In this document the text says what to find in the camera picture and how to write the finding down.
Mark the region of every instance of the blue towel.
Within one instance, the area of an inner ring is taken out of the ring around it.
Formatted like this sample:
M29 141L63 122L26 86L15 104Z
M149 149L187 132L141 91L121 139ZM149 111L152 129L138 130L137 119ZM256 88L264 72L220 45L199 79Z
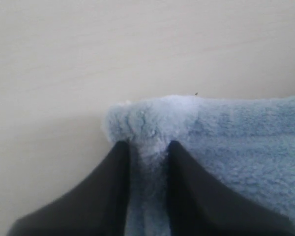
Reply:
M111 142L131 146L126 236L170 236L166 149L177 140L229 188L295 223L295 96L219 100L167 96L113 106Z

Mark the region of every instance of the light blue fabric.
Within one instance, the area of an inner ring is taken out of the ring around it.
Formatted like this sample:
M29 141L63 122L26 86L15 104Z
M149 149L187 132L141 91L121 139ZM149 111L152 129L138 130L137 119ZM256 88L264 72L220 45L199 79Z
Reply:
M126 236L171 235L164 204L171 140L224 184L295 223L295 96L167 96L120 104L108 112L105 131L110 141L133 147Z

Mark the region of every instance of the white wall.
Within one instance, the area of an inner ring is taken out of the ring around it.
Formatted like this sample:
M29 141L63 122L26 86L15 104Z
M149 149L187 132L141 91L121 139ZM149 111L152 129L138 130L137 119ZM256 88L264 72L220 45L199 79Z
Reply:
M295 94L295 0L0 0L0 236L79 183L109 105Z

